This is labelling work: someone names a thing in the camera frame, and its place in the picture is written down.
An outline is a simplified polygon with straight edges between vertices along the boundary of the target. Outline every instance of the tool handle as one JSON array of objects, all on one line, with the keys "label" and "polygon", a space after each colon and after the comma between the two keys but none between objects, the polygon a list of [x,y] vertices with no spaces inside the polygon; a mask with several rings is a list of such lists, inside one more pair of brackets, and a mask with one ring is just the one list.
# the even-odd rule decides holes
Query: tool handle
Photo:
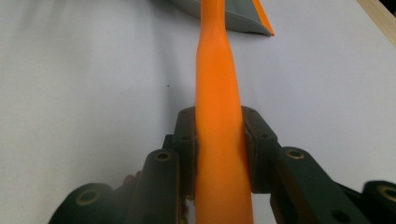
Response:
[{"label": "tool handle", "polygon": [[225,1],[201,1],[197,50],[196,223],[253,223],[248,162]]}]

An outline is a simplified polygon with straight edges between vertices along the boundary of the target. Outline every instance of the screw hole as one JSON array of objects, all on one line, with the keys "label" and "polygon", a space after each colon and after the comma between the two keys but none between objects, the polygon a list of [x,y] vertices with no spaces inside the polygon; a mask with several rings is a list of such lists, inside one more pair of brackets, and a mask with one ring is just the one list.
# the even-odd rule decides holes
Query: screw hole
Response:
[{"label": "screw hole", "polygon": [[378,189],[379,189],[379,192],[382,194],[382,196],[384,196],[388,200],[396,203],[396,189],[395,188],[382,185],[382,186],[379,186]]},{"label": "screw hole", "polygon": [[296,151],[296,150],[288,150],[286,152],[286,155],[288,155],[290,158],[293,158],[295,160],[300,160],[304,157],[303,153]]},{"label": "screw hole", "polygon": [[157,161],[168,161],[169,159],[171,159],[171,154],[169,154],[168,152],[160,152],[155,156],[155,159]]},{"label": "screw hole", "polygon": [[102,192],[99,189],[87,189],[77,196],[76,204],[85,206],[99,200]]},{"label": "screw hole", "polygon": [[349,215],[347,215],[345,212],[340,211],[340,210],[333,210],[332,217],[341,223],[349,223],[350,222]]}]

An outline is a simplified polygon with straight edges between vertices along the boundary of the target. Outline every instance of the orange handle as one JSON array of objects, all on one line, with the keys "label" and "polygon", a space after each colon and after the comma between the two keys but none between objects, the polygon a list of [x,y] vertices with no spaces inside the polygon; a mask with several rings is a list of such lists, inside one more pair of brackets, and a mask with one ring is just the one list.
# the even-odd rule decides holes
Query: orange handle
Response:
[{"label": "orange handle", "polygon": [[198,224],[253,223],[242,110],[224,14],[225,0],[201,0],[195,117]]}]

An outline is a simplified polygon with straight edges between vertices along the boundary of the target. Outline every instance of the white table surface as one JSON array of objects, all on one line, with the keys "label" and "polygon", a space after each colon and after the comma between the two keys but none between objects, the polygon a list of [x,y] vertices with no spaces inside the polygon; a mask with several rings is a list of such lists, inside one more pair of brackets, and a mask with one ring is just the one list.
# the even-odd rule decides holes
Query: white table surface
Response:
[{"label": "white table surface", "polygon": [[[334,181],[396,182],[395,48],[354,0],[262,3],[275,37],[229,32],[243,105]],[[166,0],[1,0],[0,223],[140,170],[194,104],[198,37]]]}]

